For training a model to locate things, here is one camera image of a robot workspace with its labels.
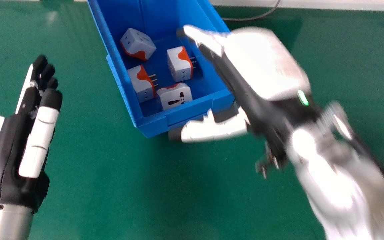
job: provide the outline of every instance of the blue plastic bin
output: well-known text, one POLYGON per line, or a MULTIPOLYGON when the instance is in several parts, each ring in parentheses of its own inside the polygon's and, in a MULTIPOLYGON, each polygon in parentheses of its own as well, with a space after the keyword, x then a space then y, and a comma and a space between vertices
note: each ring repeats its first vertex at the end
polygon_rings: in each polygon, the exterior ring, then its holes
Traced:
POLYGON ((232 94, 212 65, 186 39, 176 37, 176 29, 185 24, 219 32, 229 31, 208 0, 88 0, 88 4, 131 120, 145 137, 179 127, 210 108, 217 112, 232 104, 232 94), (122 50, 119 40, 129 27, 146 33, 154 41, 157 50, 148 61, 133 59, 122 50), (166 50, 182 45, 198 63, 193 78, 184 81, 191 88, 194 100, 167 111, 162 111, 157 99, 139 104, 127 69, 142 64, 148 74, 157 75, 160 87, 173 85, 175 82, 167 64, 166 50))

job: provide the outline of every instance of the wire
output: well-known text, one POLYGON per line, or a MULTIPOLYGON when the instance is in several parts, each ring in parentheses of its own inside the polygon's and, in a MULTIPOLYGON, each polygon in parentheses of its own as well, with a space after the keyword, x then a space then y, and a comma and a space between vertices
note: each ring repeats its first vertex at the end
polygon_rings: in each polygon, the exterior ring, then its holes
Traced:
POLYGON ((269 10, 269 11, 267 11, 264 14, 261 14, 261 15, 257 15, 257 16, 250 17, 250 18, 222 18, 222 20, 223 21, 230 21, 230 22, 243 22, 243 21, 252 21, 252 20, 261 19, 261 18, 264 18, 264 17, 268 16, 273 11, 275 11, 278 8, 278 5, 279 5, 280 2, 281 2, 281 0, 278 0, 276 2, 275 6, 273 6, 273 8, 271 10, 269 10))

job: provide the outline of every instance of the green indicator light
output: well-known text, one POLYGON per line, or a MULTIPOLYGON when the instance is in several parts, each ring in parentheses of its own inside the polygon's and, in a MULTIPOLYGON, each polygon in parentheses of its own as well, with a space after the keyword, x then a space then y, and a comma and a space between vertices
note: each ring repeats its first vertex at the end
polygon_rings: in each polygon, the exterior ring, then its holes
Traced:
POLYGON ((297 91, 297 95, 299 96, 300 102, 302 102, 303 105, 309 106, 309 102, 306 99, 305 93, 302 90, 297 91))

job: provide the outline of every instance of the green surface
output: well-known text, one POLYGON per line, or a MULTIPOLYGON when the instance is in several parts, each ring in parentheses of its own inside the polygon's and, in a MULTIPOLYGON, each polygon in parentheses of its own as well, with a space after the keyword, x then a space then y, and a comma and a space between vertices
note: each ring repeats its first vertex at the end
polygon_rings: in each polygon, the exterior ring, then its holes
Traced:
MULTIPOLYGON (((340 101, 384 161, 384 12, 278 9, 229 27, 246 24, 279 35, 308 73, 316 101, 340 101)), ((13 113, 39 53, 55 65, 64 103, 46 167, 50 189, 31 240, 324 238, 291 165, 268 181, 255 173, 262 141, 145 139, 131 123, 85 3, 0 2, 1 115, 13 113)))

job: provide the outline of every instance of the robotic arm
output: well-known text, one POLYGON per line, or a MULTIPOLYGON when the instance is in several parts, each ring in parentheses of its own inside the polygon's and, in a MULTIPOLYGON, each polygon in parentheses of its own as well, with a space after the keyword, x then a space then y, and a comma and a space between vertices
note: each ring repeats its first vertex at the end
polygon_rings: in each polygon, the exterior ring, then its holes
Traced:
POLYGON ((202 121, 189 121, 169 137, 264 137, 267 163, 257 163, 256 170, 266 178, 269 166, 279 169, 290 160, 328 240, 383 240, 384 177, 375 158, 338 103, 324 111, 315 104, 306 73, 276 35, 256 27, 219 33, 191 25, 177 33, 212 62, 236 102, 222 117, 209 110, 202 121))
POLYGON ((30 65, 15 113, 0 116, 0 240, 26 240, 47 195, 44 172, 62 104, 54 67, 41 55, 30 65))

